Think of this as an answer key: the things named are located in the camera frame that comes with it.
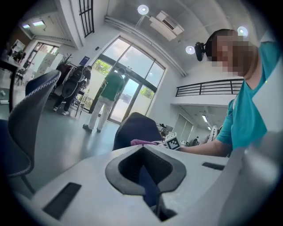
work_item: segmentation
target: air conditioner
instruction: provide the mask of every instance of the air conditioner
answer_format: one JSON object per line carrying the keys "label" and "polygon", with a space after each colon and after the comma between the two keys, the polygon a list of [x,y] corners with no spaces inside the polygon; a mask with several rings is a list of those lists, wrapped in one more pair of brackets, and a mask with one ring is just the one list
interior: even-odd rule
{"label": "air conditioner", "polygon": [[164,11],[161,11],[156,18],[151,16],[149,20],[152,22],[150,26],[169,41],[175,39],[177,35],[184,31],[184,29]]}

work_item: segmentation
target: bag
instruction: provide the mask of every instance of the bag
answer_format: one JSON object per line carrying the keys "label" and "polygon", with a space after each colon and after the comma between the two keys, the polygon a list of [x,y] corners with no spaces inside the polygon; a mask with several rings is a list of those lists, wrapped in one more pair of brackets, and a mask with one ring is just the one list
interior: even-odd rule
{"label": "bag", "polygon": [[70,97],[80,85],[80,82],[84,81],[85,71],[86,69],[84,66],[79,66],[72,72],[62,88],[62,96],[64,98]]}

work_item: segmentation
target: cube with fiducial marker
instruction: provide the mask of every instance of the cube with fiducial marker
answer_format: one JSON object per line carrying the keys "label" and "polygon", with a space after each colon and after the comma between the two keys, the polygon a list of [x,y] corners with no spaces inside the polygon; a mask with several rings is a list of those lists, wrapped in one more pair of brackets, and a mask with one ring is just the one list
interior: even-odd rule
{"label": "cube with fiducial marker", "polygon": [[165,144],[169,149],[172,149],[172,150],[179,150],[181,147],[180,142],[178,141],[176,132],[171,133],[166,136]]}

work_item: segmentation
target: pink object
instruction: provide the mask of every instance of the pink object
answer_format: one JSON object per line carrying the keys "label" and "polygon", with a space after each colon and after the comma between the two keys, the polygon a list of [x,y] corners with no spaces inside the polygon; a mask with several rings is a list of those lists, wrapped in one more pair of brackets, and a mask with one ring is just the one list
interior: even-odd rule
{"label": "pink object", "polygon": [[157,145],[157,143],[150,142],[150,141],[145,141],[145,140],[140,140],[140,139],[134,139],[131,141],[131,146],[138,145],[138,144],[153,144]]}

